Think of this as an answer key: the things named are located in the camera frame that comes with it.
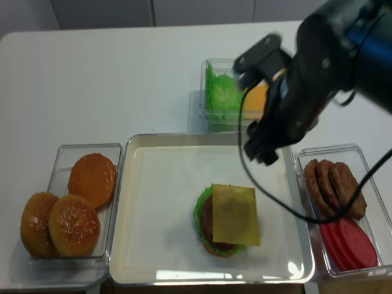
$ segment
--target cheese slice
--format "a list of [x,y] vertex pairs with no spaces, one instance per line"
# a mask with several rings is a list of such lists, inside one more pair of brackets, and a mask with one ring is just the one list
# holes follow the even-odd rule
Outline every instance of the cheese slice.
[[245,98],[244,112],[259,113],[258,118],[260,119],[264,112],[267,90],[268,84],[264,82],[261,82],[258,86],[254,87]]
[[214,185],[213,242],[260,245],[254,188]]

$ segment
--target tomato slice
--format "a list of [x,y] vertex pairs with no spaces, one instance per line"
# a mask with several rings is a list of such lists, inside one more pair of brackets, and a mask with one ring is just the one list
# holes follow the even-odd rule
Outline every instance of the tomato slice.
[[331,230],[330,230],[330,228],[331,228],[330,225],[331,224],[319,225],[320,232],[323,237],[326,250],[340,271],[348,271],[349,268],[346,265],[346,263],[344,263],[344,261],[342,260],[341,252],[339,252],[337,250],[337,247],[334,244],[333,236],[332,236]]
[[377,266],[377,254],[368,236],[353,220],[342,218],[338,222],[338,238],[342,248],[359,268]]
[[345,251],[345,248],[342,246],[341,237],[338,234],[339,225],[337,222],[333,222],[328,224],[328,228],[331,234],[332,245],[335,247],[335,250],[340,255],[342,262],[348,270],[357,270],[360,268],[359,264],[355,263],[354,260],[349,256],[349,254]]

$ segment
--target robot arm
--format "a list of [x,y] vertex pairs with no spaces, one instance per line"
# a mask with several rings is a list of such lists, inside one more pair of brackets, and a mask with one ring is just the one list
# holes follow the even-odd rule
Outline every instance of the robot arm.
[[299,142],[340,90],[392,112],[392,14],[385,2],[330,0],[300,25],[293,58],[272,34],[236,59],[241,89],[262,79],[269,84],[265,114],[247,129],[251,160],[275,162],[275,150]]

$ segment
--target brown burger patty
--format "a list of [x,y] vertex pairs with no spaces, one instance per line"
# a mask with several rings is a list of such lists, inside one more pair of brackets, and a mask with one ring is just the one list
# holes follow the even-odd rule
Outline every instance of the brown burger patty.
[[[351,173],[350,168],[342,162],[336,163],[330,168],[330,179],[340,203],[346,205],[358,187],[358,183]],[[360,220],[365,215],[366,207],[367,204],[363,194],[360,193],[349,210],[349,216]]]
[[334,211],[326,204],[319,189],[319,183],[316,177],[316,166],[319,162],[317,159],[311,160],[304,168],[304,177],[307,190],[314,203],[317,205],[323,216],[334,216]]
[[212,196],[210,196],[209,199],[207,199],[207,201],[203,205],[200,221],[202,223],[203,235],[209,242],[209,245],[220,250],[230,250],[236,246],[227,243],[213,242],[213,197]]
[[330,181],[330,168],[333,165],[334,163],[329,160],[321,160],[316,166],[316,175],[318,187],[320,188],[324,201],[332,210],[337,211],[341,207],[341,204],[337,199],[337,195]]

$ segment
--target stack of patties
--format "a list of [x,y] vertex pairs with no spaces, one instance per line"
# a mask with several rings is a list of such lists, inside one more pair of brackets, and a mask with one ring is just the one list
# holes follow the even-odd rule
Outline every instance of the stack of patties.
[[254,188],[213,184],[199,196],[194,218],[210,254],[229,257],[260,245]]
[[[311,160],[304,169],[307,189],[314,203],[325,217],[332,217],[346,205],[354,194],[358,183],[350,168],[338,162]],[[360,220],[365,215],[367,204],[360,193],[349,210],[349,216]]]

